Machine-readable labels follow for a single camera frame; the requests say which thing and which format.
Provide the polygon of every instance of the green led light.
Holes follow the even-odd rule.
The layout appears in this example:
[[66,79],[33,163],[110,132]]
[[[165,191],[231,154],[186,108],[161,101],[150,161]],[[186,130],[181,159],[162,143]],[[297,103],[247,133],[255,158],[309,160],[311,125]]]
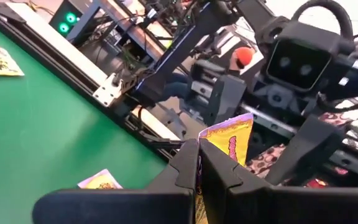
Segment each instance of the green led light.
[[64,34],[67,33],[69,29],[70,29],[69,26],[65,22],[62,22],[59,25],[59,31],[64,33]]
[[77,22],[77,17],[74,15],[74,13],[69,12],[69,13],[66,14],[66,21],[69,24],[76,23]]

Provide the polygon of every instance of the metal bracket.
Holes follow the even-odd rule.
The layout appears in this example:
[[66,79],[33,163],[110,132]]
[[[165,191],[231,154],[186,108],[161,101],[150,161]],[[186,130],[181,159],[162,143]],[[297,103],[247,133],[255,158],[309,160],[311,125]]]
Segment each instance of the metal bracket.
[[116,73],[112,73],[92,94],[93,98],[95,98],[104,107],[109,107],[115,99],[118,99],[122,95],[122,82],[119,82],[118,85],[112,84],[112,81],[116,76]]

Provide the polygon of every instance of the camera lens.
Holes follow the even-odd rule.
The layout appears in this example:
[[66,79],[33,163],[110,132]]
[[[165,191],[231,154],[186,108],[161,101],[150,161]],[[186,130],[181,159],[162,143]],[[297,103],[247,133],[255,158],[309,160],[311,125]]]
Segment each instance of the camera lens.
[[281,101],[281,96],[274,95],[273,100],[276,101],[276,102],[280,102]]
[[300,73],[302,76],[307,76],[311,73],[311,66],[310,65],[303,65],[301,67]]
[[285,68],[285,67],[289,66],[290,63],[291,63],[291,60],[290,60],[288,57],[282,57],[282,58],[280,59],[280,66],[281,66],[282,68]]

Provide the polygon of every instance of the yellow snack bag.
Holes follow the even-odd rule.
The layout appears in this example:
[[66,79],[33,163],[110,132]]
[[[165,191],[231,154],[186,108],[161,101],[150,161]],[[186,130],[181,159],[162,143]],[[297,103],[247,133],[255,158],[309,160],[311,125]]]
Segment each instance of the yellow snack bag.
[[253,118],[251,113],[236,116],[204,129],[198,138],[208,139],[230,158],[245,166]]
[[81,189],[121,189],[121,185],[115,180],[107,169],[104,169],[90,178],[81,181],[78,186]]

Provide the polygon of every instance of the green table surface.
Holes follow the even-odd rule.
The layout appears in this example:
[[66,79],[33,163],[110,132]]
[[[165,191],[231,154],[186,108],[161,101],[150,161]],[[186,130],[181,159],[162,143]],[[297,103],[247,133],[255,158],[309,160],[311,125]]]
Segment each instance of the green table surface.
[[102,169],[136,189],[165,167],[2,32],[0,47],[25,73],[0,77],[0,224],[31,223],[39,197]]

